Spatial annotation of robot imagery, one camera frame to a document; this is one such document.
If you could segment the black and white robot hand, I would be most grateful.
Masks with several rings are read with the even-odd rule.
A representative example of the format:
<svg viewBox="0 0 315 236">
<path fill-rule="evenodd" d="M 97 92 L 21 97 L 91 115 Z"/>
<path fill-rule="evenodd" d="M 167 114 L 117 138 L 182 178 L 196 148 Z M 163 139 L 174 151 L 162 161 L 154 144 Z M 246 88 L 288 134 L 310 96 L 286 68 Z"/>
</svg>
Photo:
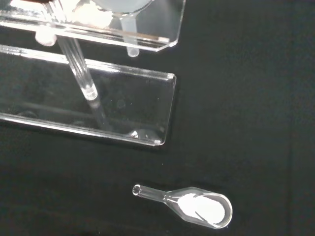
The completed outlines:
<svg viewBox="0 0 315 236">
<path fill-rule="evenodd" d="M 92 0 L 80 0 L 72 10 L 70 20 L 102 29 L 110 25 L 113 14 L 111 11 L 102 11 Z"/>
</svg>

